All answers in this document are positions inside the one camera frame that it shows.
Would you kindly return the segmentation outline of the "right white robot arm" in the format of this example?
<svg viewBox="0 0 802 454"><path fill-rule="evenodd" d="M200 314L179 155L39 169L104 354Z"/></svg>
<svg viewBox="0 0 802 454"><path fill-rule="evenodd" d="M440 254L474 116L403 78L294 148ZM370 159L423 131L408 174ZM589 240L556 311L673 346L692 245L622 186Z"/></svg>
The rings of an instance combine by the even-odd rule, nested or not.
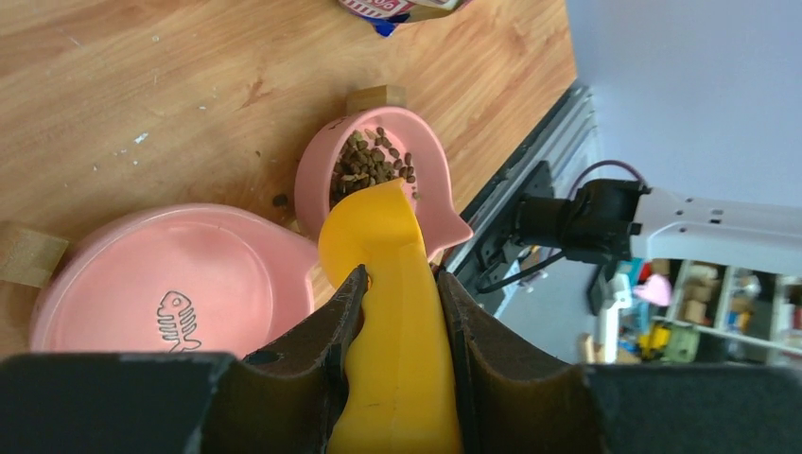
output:
<svg viewBox="0 0 802 454"><path fill-rule="evenodd" d="M800 208L704 199L636 181L594 180L571 199L524 198L513 234L588 264L666 258L801 274Z"/></svg>

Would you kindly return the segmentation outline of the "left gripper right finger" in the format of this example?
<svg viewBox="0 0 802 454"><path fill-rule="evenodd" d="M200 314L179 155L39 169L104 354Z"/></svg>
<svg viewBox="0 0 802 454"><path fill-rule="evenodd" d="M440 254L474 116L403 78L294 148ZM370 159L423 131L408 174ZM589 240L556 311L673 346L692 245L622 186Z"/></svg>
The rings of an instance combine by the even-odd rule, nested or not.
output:
<svg viewBox="0 0 802 454"><path fill-rule="evenodd" d="M797 453L801 374L727 364L569 365L438 276L467 453Z"/></svg>

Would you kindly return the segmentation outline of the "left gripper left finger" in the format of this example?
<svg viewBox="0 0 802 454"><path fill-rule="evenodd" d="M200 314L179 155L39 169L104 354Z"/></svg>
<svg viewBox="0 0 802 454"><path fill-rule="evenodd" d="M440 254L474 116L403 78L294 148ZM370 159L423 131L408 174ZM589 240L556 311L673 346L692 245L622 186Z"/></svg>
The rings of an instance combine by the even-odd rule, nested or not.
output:
<svg viewBox="0 0 802 454"><path fill-rule="evenodd" d="M369 276L245 358L25 354L1 364L5 453L322 453Z"/></svg>

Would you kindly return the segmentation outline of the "pink blue pet food bag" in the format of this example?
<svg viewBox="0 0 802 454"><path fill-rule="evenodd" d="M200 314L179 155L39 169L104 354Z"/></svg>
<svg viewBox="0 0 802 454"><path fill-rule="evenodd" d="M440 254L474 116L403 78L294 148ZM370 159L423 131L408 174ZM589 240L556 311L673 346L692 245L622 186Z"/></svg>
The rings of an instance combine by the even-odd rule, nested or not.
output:
<svg viewBox="0 0 802 454"><path fill-rule="evenodd" d="M339 0L349 13L366 21L382 37L403 24L440 19L469 5L471 0Z"/></svg>

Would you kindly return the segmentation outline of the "yellow plastic scoop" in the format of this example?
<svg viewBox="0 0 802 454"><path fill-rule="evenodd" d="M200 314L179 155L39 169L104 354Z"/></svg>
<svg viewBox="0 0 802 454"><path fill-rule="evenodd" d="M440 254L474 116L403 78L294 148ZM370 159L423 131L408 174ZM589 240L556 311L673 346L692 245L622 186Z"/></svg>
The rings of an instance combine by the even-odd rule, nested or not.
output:
<svg viewBox="0 0 802 454"><path fill-rule="evenodd" d="M332 285L358 266L370 281L345 358L349 395L328 452L462 452L445 316L402 182L338 203L318 249Z"/></svg>

